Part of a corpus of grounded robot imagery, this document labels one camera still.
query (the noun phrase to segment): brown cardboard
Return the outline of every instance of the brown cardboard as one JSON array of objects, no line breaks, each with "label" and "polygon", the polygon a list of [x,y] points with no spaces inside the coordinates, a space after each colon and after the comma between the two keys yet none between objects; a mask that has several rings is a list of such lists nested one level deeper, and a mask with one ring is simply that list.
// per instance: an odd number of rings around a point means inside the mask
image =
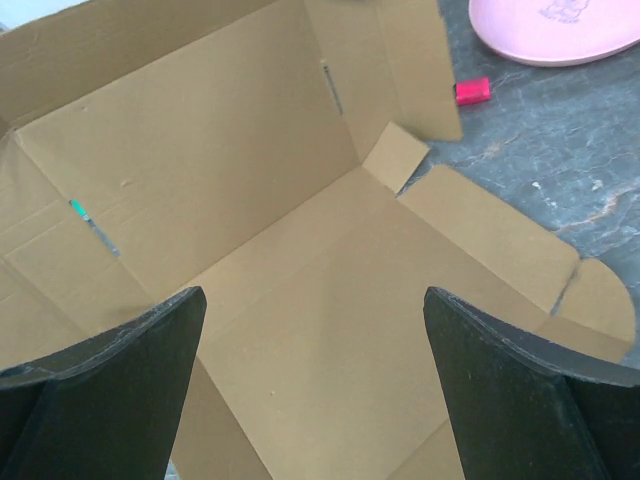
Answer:
[{"label": "brown cardboard", "polygon": [[435,0],[213,3],[0,36],[0,368],[202,285],[184,480],[417,480],[462,478],[427,287],[621,359],[604,264],[446,167],[396,198],[428,152],[407,130],[460,134]]}]

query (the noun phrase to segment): open cardboard box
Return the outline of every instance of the open cardboard box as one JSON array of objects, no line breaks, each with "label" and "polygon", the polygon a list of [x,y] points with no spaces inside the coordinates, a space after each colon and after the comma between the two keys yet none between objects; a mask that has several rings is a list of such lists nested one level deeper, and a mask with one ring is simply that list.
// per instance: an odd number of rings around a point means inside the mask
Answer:
[{"label": "open cardboard box", "polygon": [[436,0],[93,0],[0,58],[0,368],[202,285],[184,480],[462,478],[431,285],[611,361],[634,340],[606,266],[459,174],[396,197],[408,131],[461,134]]}]

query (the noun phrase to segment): printed cartoon design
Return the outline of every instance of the printed cartoon design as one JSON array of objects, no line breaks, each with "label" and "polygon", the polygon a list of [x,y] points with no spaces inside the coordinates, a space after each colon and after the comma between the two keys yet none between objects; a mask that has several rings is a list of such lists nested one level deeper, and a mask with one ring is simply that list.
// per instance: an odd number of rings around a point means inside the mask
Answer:
[{"label": "printed cartoon design", "polygon": [[540,10],[540,15],[550,20],[557,20],[562,23],[577,23],[580,14],[587,9],[591,0],[553,0],[553,3],[544,10]]}]

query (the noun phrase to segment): marble floor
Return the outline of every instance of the marble floor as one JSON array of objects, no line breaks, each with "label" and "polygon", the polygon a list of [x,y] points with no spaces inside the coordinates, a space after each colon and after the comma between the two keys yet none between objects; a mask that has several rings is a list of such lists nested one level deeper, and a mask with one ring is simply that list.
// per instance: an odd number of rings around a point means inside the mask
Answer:
[{"label": "marble floor", "polygon": [[[433,143],[416,177],[451,165],[611,267],[640,314],[640,46],[581,67],[527,67],[480,43],[467,0],[440,3],[456,80],[488,76],[493,99],[460,109],[464,140]],[[640,347],[625,363],[640,367]]]}]

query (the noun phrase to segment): red object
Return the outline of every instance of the red object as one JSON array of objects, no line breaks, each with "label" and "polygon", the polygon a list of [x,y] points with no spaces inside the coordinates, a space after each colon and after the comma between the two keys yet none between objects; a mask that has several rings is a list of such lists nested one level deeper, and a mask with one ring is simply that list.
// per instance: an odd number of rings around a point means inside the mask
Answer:
[{"label": "red object", "polygon": [[487,77],[456,83],[456,102],[458,105],[471,105],[487,100],[491,100],[491,87]]}]

